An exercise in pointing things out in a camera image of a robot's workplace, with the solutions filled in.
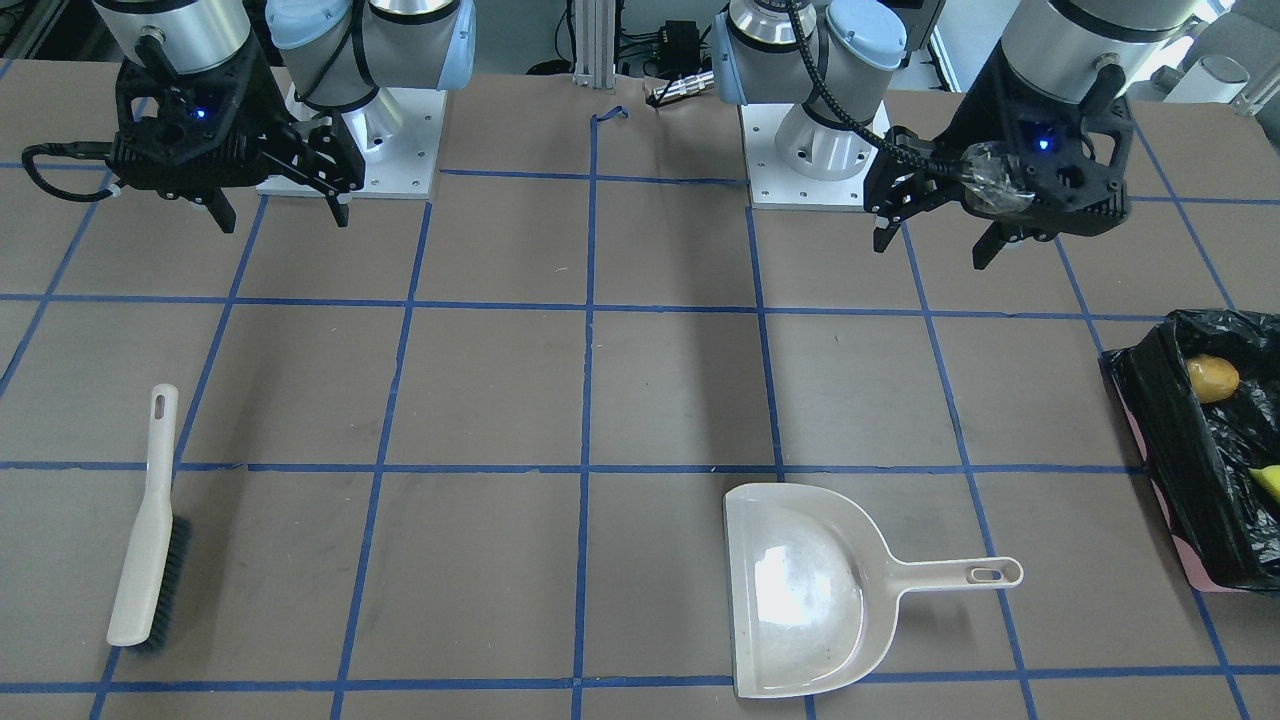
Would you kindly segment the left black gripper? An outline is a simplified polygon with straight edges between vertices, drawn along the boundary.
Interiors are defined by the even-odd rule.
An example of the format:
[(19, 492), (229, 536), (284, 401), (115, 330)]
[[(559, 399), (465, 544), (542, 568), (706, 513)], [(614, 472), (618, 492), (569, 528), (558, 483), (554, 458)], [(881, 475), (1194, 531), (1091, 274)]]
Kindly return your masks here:
[(996, 142), (1018, 163), (1030, 205), (991, 222), (972, 247), (972, 266), (984, 270), (1029, 229), (1094, 237), (1126, 222), (1132, 200), (1125, 169), (1135, 123), (1119, 95), (1124, 70), (1106, 65), (1085, 73), (1085, 96), (1060, 101), (1023, 79), (997, 46), (980, 68), (948, 126), (928, 141), (892, 126), (867, 173), (865, 210), (876, 218), (873, 250), (884, 252), (905, 220), (957, 201), (970, 146)]

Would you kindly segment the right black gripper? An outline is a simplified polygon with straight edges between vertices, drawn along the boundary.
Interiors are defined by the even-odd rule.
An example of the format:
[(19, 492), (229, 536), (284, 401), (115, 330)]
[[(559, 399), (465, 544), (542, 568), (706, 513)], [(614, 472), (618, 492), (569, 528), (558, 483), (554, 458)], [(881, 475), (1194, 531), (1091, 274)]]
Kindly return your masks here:
[(342, 118), (293, 119), (257, 40), (189, 74), (157, 40), (134, 47), (140, 61), (116, 77), (119, 128), (106, 159), (124, 184), (195, 197), (232, 234), (236, 209), (219, 188), (282, 176), (317, 191), (335, 224), (349, 225), (343, 197), (364, 187), (364, 151)]

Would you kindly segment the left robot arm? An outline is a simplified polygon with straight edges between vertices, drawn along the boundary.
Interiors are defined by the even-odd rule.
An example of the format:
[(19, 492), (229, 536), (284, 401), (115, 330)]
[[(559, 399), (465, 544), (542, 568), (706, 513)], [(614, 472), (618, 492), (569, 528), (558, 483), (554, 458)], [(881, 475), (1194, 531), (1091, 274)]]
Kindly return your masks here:
[(906, 220), (956, 202), (988, 227), (972, 249), (1096, 237), (1132, 213), (1133, 76), (1180, 35), (1193, 1), (1021, 1), (950, 123), (933, 138), (873, 127), (909, 32), (881, 1), (730, 1), (710, 26), (716, 91), (783, 104), (774, 146), (813, 181), (861, 177), (883, 252)]

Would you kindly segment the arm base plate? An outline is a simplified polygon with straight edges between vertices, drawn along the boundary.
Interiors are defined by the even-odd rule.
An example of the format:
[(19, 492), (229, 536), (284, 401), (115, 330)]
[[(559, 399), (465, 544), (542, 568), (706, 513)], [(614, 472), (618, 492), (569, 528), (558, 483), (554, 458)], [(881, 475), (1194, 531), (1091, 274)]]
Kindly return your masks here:
[(448, 99), (440, 90), (381, 88), (343, 115), (365, 159), (365, 183), (353, 199), (431, 197)]
[(765, 210), (864, 210), (867, 176), (878, 150), (851, 131), (832, 129), (797, 104), (740, 108), (751, 205)]

